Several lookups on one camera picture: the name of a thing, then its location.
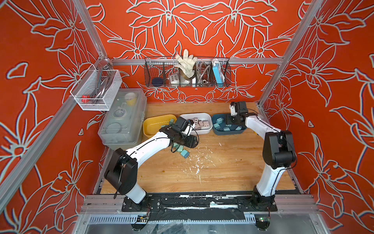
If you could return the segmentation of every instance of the yellow cup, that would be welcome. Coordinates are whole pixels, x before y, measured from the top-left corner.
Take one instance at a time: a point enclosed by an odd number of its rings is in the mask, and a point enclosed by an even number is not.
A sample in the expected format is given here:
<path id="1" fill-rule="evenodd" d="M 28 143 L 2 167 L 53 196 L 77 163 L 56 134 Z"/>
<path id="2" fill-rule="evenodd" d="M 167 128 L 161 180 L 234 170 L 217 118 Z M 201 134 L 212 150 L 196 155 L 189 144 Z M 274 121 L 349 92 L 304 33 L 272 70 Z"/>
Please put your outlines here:
<path id="1" fill-rule="evenodd" d="M 134 93 L 134 92 L 129 92 L 128 94 L 125 95 L 125 102 L 129 105 L 129 106 L 133 106 L 137 103 L 137 94 Z"/>

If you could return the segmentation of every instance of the floral wall pattern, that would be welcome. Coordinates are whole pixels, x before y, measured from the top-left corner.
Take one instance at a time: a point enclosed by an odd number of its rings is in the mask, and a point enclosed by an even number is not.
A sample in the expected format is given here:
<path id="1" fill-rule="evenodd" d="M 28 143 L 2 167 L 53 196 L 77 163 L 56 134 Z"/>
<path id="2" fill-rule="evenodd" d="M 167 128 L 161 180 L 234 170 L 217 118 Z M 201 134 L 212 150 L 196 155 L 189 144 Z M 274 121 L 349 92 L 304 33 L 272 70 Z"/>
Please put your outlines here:
<path id="1" fill-rule="evenodd" d="M 374 3 L 326 0 L 264 110 L 333 233 L 374 233 Z"/>
<path id="2" fill-rule="evenodd" d="M 279 58 L 310 2 L 85 0 L 108 57 L 123 59 L 170 57 L 183 49 L 195 56 Z M 150 102 L 257 101 L 275 68 L 232 66 L 233 83 L 227 88 L 147 88 L 142 66 L 124 67 L 128 77 L 123 81 L 142 88 Z"/>
<path id="3" fill-rule="evenodd" d="M 75 106 L 0 215 L 0 233 L 72 232 L 102 165 L 93 113 Z"/>
<path id="4" fill-rule="evenodd" d="M 71 0 L 1 1 L 0 22 L 1 183 L 98 54 Z M 73 109 L 0 214 L 0 233 L 71 232 L 99 174 L 101 115 Z"/>

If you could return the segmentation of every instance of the metal grate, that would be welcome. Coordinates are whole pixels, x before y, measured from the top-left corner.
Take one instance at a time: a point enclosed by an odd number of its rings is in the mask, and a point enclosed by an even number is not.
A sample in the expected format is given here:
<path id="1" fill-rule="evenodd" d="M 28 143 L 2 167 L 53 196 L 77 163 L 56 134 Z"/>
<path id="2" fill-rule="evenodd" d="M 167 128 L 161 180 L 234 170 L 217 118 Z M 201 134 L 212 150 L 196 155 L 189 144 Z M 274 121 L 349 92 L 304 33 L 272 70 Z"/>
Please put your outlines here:
<path id="1" fill-rule="evenodd" d="M 133 224 L 138 217 L 144 214 L 117 214 L 117 215 L 91 215 L 89 224 Z M 181 222 L 184 224 L 255 224 L 256 219 L 252 214 L 244 214 L 245 219 L 231 220 L 157 220 L 149 221 L 149 224 L 168 224 Z"/>
<path id="2" fill-rule="evenodd" d="M 169 81 L 169 76 L 172 74 L 177 74 L 178 77 L 181 79 L 184 76 L 183 72 L 174 67 L 174 65 L 179 64 L 175 59 L 167 59 L 167 57 L 147 57 L 145 58 L 145 65 L 144 65 L 144 81 L 147 87 L 227 87 L 230 86 L 232 83 L 231 80 L 231 67 L 229 64 L 229 58 L 217 58 L 221 65 L 222 74 L 225 77 L 223 84 L 218 84 L 215 80 L 213 69 L 211 69 L 212 59 L 214 57 L 198 57 L 195 66 L 195 78 L 196 84 L 192 84 L 192 82 L 188 84 L 178 83 L 178 84 L 171 84 Z M 154 78 L 161 78 L 162 84 L 152 84 L 152 80 Z M 199 83 L 199 78 L 201 81 L 205 80 L 206 83 Z"/>
<path id="3" fill-rule="evenodd" d="M 122 79 L 118 70 L 103 70 L 102 77 L 106 77 L 108 72 L 115 72 L 115 75 L 112 84 L 102 98 L 82 98 L 83 95 L 90 95 L 96 88 L 97 72 L 93 72 L 77 91 L 74 90 L 74 92 L 76 92 L 76 94 L 73 95 L 74 99 L 82 110 L 105 111 L 110 109 L 114 98 L 117 95 L 118 89 L 122 84 Z"/>

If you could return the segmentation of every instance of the wooden tabletop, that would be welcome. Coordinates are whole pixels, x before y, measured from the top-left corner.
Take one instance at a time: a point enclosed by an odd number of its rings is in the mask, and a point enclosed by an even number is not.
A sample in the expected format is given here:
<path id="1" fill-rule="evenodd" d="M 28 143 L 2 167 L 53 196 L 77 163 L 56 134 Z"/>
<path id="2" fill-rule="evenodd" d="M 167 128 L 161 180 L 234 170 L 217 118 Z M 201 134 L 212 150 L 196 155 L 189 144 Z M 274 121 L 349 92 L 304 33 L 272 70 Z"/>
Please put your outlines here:
<path id="1" fill-rule="evenodd" d="M 255 103 L 247 108 L 257 110 Z M 145 117 L 165 114 L 180 116 L 186 113 L 205 112 L 211 116 L 229 112 L 229 103 L 158 103 L 148 104 Z M 251 129 L 242 134 L 217 136 L 213 130 L 199 135 L 199 145 L 187 150 L 185 159 L 170 147 L 159 151 L 138 170 L 138 183 L 147 192 L 197 191 L 248 191 L 261 178 L 265 162 L 262 158 L 264 140 Z M 277 190 L 295 189 L 287 172 L 284 172 Z M 107 182 L 101 194 L 116 190 Z"/>

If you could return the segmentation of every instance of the white wire basket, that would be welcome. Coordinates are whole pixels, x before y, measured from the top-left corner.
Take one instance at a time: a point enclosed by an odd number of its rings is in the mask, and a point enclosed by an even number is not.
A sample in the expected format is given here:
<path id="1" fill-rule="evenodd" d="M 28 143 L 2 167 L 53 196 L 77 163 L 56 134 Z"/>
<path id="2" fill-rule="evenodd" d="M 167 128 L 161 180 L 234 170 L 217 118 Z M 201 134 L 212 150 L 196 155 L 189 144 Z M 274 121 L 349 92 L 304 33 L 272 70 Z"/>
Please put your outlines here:
<path id="1" fill-rule="evenodd" d="M 118 70 L 103 70 L 102 76 L 103 78 L 107 77 L 109 73 L 115 72 L 114 78 L 109 86 L 109 88 L 105 91 L 104 96 L 102 98 L 88 98 L 89 95 L 93 93 L 93 91 L 97 87 L 98 79 L 98 71 L 96 69 L 88 70 L 90 72 L 90 76 L 86 80 L 79 80 L 76 85 L 70 90 L 70 93 L 74 97 L 75 101 L 78 105 L 82 108 L 82 110 L 102 110 L 108 111 L 112 106 L 114 98 L 117 95 L 118 89 L 122 84 L 122 79 L 119 74 Z"/>

